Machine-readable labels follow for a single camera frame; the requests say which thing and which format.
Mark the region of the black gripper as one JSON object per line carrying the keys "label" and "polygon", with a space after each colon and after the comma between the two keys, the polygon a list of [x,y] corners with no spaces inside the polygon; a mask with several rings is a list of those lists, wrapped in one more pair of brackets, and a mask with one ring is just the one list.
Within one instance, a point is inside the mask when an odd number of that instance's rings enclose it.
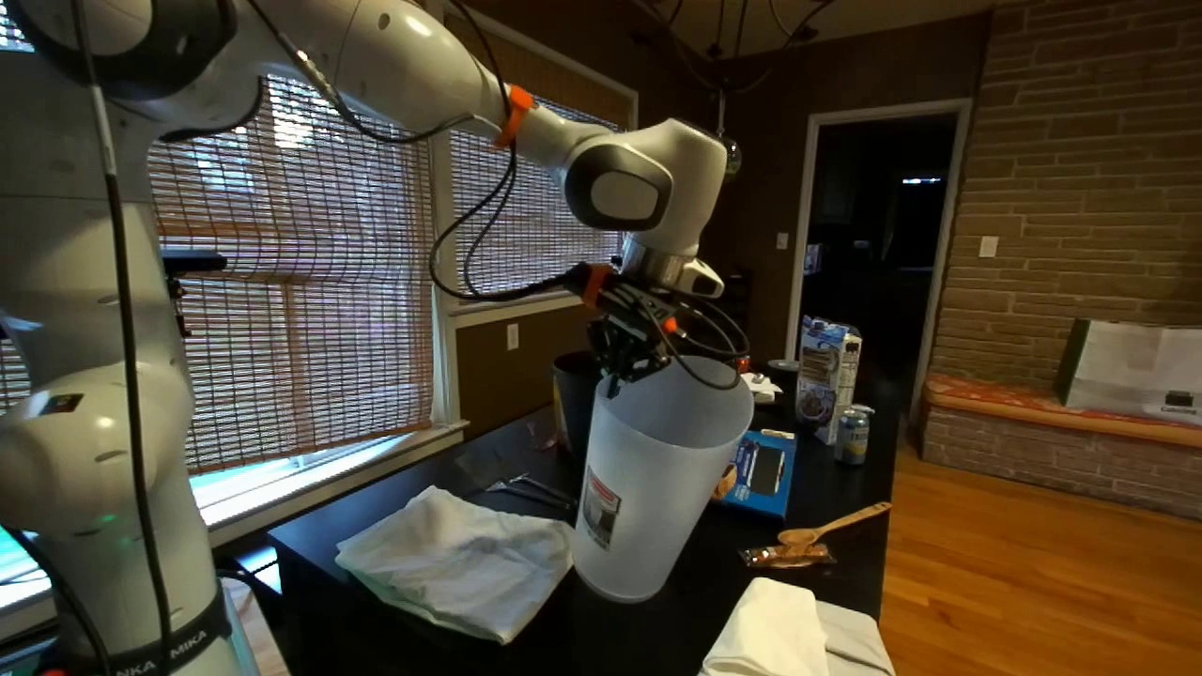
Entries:
{"label": "black gripper", "polygon": [[677,357],[677,312],[628,282],[600,287],[587,298],[590,320],[590,347],[596,366],[613,381],[647,381],[661,371]]}

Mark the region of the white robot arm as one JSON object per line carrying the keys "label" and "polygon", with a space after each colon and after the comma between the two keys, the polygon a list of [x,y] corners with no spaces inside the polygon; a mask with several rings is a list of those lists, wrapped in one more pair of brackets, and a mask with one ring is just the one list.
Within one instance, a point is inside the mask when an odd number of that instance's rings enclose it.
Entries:
{"label": "white robot arm", "polygon": [[289,442],[429,403],[421,244],[467,200],[418,173],[473,133],[618,233],[616,282],[716,294],[725,149],[571,119],[418,0],[4,0],[4,518],[57,601],[59,676],[245,676],[189,482],[223,426]]}

